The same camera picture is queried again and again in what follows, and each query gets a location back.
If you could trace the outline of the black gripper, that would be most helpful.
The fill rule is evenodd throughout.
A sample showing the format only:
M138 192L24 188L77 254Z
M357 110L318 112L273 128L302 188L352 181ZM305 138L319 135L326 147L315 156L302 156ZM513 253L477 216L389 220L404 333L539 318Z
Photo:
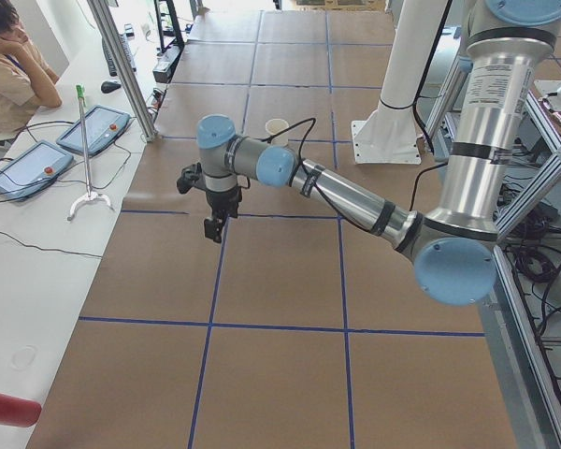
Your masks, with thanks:
M207 190L206 200L211 208L211 214L204 220L205 237L221 243L227 219L237 218L238 207L242 201L241 188L235 186L224 192Z

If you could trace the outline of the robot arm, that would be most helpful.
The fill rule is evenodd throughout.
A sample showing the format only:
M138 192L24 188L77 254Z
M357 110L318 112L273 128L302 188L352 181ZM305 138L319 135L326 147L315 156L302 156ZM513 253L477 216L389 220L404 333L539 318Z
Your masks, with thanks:
M291 186L334 209L367 233L388 240L414 267L435 300L467 305L496 281L493 221L537 65L550 56L561 26L561 1L479 1L469 14L471 60L461 117L438 206L424 214L393 202L303 159L291 149L239 135L233 121L209 115L197 126L196 187L212 213L205 234L220 241L237 215L239 176Z

